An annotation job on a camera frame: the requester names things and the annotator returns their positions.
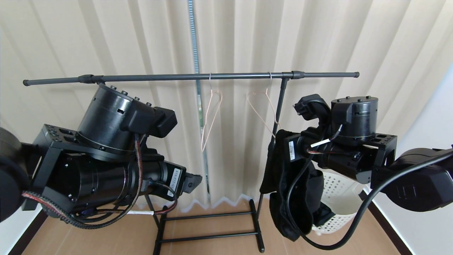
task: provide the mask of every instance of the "label sticker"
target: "label sticker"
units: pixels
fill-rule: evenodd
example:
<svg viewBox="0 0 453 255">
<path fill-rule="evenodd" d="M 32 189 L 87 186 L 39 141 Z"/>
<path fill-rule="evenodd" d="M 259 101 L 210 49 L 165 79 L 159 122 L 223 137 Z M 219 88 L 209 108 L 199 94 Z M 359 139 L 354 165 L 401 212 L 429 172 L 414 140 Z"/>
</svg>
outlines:
<svg viewBox="0 0 453 255">
<path fill-rule="evenodd" d="M 289 159 L 294 160 L 296 159 L 296 154 L 294 153 L 294 142 L 289 142 Z"/>
<path fill-rule="evenodd" d="M 170 188 L 172 190 L 174 190 L 175 193 L 176 193 L 176 185 L 178 184 L 180 175 L 181 175 L 181 169 L 175 168 L 173 171 L 173 176 L 171 177 L 171 181 L 170 181 Z M 173 193 L 171 191 L 168 191 L 167 195 L 170 197 L 173 197 Z"/>
</svg>

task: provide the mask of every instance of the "black clothes rack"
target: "black clothes rack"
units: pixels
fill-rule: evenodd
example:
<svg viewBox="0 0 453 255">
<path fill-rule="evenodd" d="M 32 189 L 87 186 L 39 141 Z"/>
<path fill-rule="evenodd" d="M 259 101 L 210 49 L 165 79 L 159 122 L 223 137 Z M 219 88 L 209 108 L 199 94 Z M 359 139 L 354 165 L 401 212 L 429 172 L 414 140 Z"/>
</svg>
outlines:
<svg viewBox="0 0 453 255">
<path fill-rule="evenodd" d="M 165 81 L 165 80 L 207 80 L 207 79 L 265 79 L 265 78 L 279 78 L 282 79 L 280 86 L 280 95 L 277 104 L 277 110 L 275 113 L 276 122 L 280 119 L 280 113 L 283 105 L 284 93 L 286 90 L 286 84 L 290 79 L 301 79 L 301 78 L 328 78 L 328 77 L 359 77 L 358 72 L 354 73 L 306 73 L 301 71 L 292 71 L 292 72 L 281 72 L 281 73 L 232 73 L 232 74 L 152 74 L 152 75 L 82 75 L 79 77 L 73 78 L 55 78 L 55 79 L 41 79 L 41 80 L 24 80 L 25 86 L 39 85 L 39 84 L 52 84 L 52 83 L 105 83 L 105 82 L 119 82 L 119 81 Z M 275 135 L 277 133 L 278 125 L 274 123 L 274 128 L 272 133 Z M 270 143 L 268 146 L 268 152 L 271 152 L 274 147 L 274 136 L 271 136 Z M 255 203 L 251 199 L 249 200 L 250 210 L 243 212 L 233 212 L 233 213 L 218 213 L 218 214 L 206 214 L 206 215 L 196 215 L 196 216 L 183 216 L 183 217 L 167 217 L 166 214 L 162 215 L 160 219 L 153 215 L 154 221 L 156 222 L 158 232 L 154 245 L 153 255 L 160 254 L 160 248 L 163 243 L 171 242 L 181 242 L 181 241 L 191 241 L 191 240 L 204 240 L 204 239 L 213 239 L 213 238 L 223 238 L 223 237 L 232 237 L 232 236 L 243 236 L 243 235 L 255 235 L 256 242 L 258 244 L 258 250 L 261 253 L 264 253 L 264 242 L 263 236 L 261 234 L 259 217 L 261 206 L 263 203 L 263 195 L 260 194 L 260 199 L 258 202 L 258 208 L 255 209 Z M 146 202 L 150 210 L 154 211 L 153 204 L 149 195 L 145 195 Z M 211 218 L 211 217 L 223 217 L 223 216 L 235 216 L 235 215 L 246 215 L 250 214 L 253 220 L 254 231 L 251 232 L 239 232 L 233 234 L 223 234 L 223 235 L 204 235 L 204 236 L 193 236 L 193 237 L 184 237 L 184 238 L 173 238 L 173 239 L 164 239 L 165 223 L 167 221 L 179 221 L 179 220 L 189 220 L 189 219 L 200 219 L 200 218 Z"/>
</svg>

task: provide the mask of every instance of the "white wall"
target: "white wall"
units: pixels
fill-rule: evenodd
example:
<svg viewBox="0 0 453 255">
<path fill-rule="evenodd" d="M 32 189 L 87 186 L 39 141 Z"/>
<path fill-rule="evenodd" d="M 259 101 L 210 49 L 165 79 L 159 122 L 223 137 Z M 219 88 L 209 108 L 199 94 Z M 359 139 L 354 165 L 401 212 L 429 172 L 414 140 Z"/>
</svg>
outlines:
<svg viewBox="0 0 453 255">
<path fill-rule="evenodd" d="M 400 138 L 397 156 L 412 148 L 451 148 L 452 96 L 453 65 L 410 130 Z M 383 194 L 375 203 L 415 254 L 453 254 L 453 204 L 412 212 L 399 208 Z"/>
<path fill-rule="evenodd" d="M 38 205 L 34 211 L 17 210 L 0 224 L 0 254 L 8 254 L 30 223 L 41 210 Z"/>
</svg>

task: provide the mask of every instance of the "beige curtain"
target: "beige curtain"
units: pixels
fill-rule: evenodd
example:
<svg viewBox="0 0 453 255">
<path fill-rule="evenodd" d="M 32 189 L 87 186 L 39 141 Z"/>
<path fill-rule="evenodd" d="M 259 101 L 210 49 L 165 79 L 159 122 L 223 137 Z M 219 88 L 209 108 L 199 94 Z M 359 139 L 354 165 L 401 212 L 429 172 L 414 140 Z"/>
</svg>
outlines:
<svg viewBox="0 0 453 255">
<path fill-rule="evenodd" d="M 453 60 L 453 1 L 445 0 L 196 0 L 201 73 L 359 71 L 360 78 L 290 81 L 280 123 L 309 125 L 292 109 L 302 96 L 326 102 L 379 98 L 378 131 L 404 135 Z M 24 87 L 22 79 L 81 74 L 193 73 L 187 1 L 0 1 L 0 124 L 25 142 L 43 123 L 78 127 L 95 85 Z M 142 101 L 176 111 L 178 126 L 149 146 L 166 159 L 205 173 L 194 81 L 114 84 Z M 258 196 L 270 133 L 246 97 L 269 88 L 276 107 L 280 81 L 212 81 L 223 100 L 207 142 L 211 203 Z M 210 98 L 202 81 L 202 103 Z M 210 112 L 218 99 L 213 97 Z M 251 102 L 272 126 L 263 95 Z M 205 120 L 212 121 L 213 114 Z M 181 198 L 208 203 L 206 182 Z"/>
</svg>

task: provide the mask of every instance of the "laundry basket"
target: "laundry basket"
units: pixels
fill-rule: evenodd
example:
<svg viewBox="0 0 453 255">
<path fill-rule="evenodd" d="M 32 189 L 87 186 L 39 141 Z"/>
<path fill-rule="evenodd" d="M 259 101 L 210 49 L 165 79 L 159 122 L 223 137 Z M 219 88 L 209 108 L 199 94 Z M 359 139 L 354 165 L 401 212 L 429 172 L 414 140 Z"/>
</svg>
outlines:
<svg viewBox="0 0 453 255">
<path fill-rule="evenodd" d="M 335 216 L 322 226 L 312 227 L 317 235 L 331 234 L 354 218 L 362 203 L 358 194 L 365 186 L 336 173 L 323 171 L 323 174 L 324 191 L 321 202 L 330 207 Z"/>
</svg>

